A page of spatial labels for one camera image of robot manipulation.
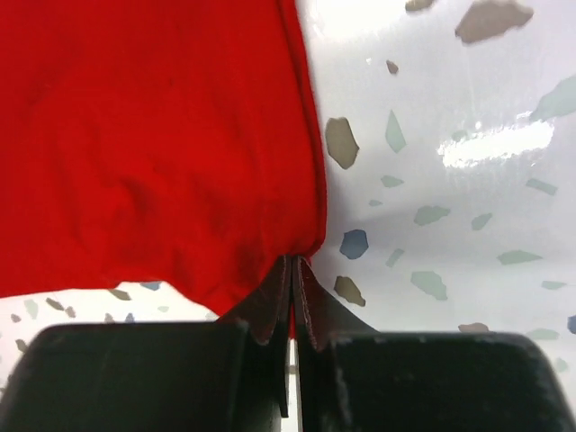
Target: dark blue speckle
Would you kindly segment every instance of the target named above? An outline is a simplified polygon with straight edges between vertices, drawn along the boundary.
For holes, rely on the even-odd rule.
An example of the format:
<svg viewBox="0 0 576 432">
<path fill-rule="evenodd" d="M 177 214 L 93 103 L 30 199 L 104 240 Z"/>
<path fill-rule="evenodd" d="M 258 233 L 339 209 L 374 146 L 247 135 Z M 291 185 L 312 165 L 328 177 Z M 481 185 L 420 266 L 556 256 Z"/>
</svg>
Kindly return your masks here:
<svg viewBox="0 0 576 432">
<path fill-rule="evenodd" d="M 151 291 L 157 291 L 160 289 L 160 282 L 140 282 L 140 285 Z"/>
<path fill-rule="evenodd" d="M 576 315 L 572 315 L 571 317 L 568 317 L 568 330 L 573 335 L 576 335 Z"/>
<path fill-rule="evenodd" d="M 368 250 L 368 237 L 363 229 L 353 229 L 344 233 L 340 253 L 348 259 L 358 259 Z"/>
</svg>

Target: red fabric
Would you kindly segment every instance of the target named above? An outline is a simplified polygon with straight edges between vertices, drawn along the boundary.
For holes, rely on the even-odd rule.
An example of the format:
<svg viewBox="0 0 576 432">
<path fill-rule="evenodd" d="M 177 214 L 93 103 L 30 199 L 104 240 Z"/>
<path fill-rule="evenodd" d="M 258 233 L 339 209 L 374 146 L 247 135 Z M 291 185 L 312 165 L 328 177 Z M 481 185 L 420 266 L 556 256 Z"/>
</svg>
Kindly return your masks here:
<svg viewBox="0 0 576 432">
<path fill-rule="evenodd" d="M 325 232 L 293 1 L 0 0 L 0 296 L 164 280 L 223 313 Z"/>
</svg>

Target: red cloth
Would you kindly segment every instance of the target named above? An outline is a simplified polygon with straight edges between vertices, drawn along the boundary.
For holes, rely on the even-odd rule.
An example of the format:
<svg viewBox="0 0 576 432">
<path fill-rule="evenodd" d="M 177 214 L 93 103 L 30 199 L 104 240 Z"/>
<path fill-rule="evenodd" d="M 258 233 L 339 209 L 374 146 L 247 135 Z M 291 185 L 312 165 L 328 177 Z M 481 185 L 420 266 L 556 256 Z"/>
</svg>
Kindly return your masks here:
<svg viewBox="0 0 576 432">
<path fill-rule="evenodd" d="M 171 283 L 223 313 L 325 232 L 292 0 L 0 0 L 0 296 Z"/>
</svg>

